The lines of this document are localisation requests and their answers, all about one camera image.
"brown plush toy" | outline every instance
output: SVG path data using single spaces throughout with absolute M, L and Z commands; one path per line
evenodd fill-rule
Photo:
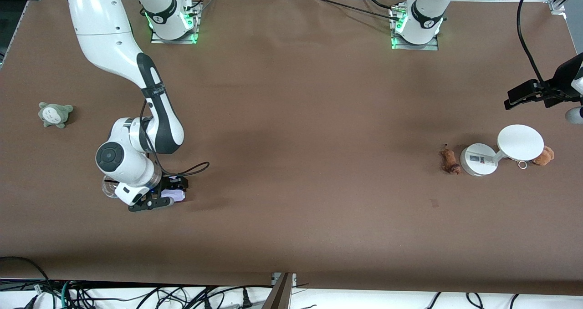
M 440 152 L 443 156 L 443 160 L 445 161 L 445 165 L 442 167 L 443 170 L 449 172 L 450 174 L 455 173 L 459 175 L 462 173 L 462 168 L 455 160 L 455 153 L 454 151 L 447 148 L 447 144 L 444 146 L 443 151 Z
M 543 149 L 543 153 L 540 156 L 536 157 L 532 163 L 537 164 L 539 166 L 546 166 L 550 162 L 550 160 L 554 159 L 554 151 L 550 147 L 545 145 L 545 149 Z

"plush toy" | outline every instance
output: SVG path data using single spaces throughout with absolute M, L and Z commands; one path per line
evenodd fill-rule
M 554 151 L 550 147 L 545 145 L 545 149 L 543 149 L 543 153 L 540 156 L 536 157 L 532 163 L 537 164 L 539 166 L 546 166 L 550 162 L 550 160 L 554 159 Z
M 73 111 L 73 106 L 60 106 L 45 102 L 38 103 L 38 107 L 40 108 L 38 116 L 45 127 L 55 125 L 58 128 L 65 128 L 65 122 L 69 118 L 69 113 Z
M 450 174 L 455 173 L 456 175 L 459 175 L 462 173 L 461 166 L 455 160 L 454 151 L 448 149 L 447 144 L 443 148 L 443 151 L 441 151 L 440 153 L 443 156 L 443 160 L 445 161 L 445 164 L 443 166 L 443 170 L 445 170 L 446 172 L 449 172 Z

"lamp base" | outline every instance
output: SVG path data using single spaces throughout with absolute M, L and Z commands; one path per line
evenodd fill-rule
M 475 177 L 483 177 L 496 171 L 498 162 L 492 162 L 491 158 L 496 152 L 491 147 L 482 143 L 475 143 L 466 147 L 460 155 L 460 164 L 464 170 Z

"brown paper sheet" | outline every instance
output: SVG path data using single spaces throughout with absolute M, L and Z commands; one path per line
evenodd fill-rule
M 123 4 L 184 125 L 165 167 L 210 169 L 169 209 L 104 197 L 94 154 L 142 95 L 84 58 L 65 0 L 33 1 L 0 72 L 1 255 L 54 279 L 253 284 L 292 271 L 314 288 L 583 294 L 583 131 L 568 104 L 504 110 L 533 77 L 516 3 L 452 3 L 438 52 L 392 50 L 385 20 L 318 0 L 214 0 L 198 44 L 150 44 L 138 2 Z M 527 3 L 522 21 L 551 77 L 575 54 L 564 19 Z M 43 128 L 41 101 L 75 106 L 71 123 Z M 537 129 L 556 159 L 440 171 L 444 143 L 495 146 L 510 124 Z M 35 276 L 8 263 L 0 275 Z

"white lamp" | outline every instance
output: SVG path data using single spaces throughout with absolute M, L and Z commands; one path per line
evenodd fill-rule
M 498 153 L 482 143 L 472 144 L 462 151 L 460 162 L 464 170 L 476 177 L 496 171 L 498 162 L 505 157 L 517 161 L 532 160 L 543 152 L 543 137 L 529 126 L 510 125 L 498 134 Z

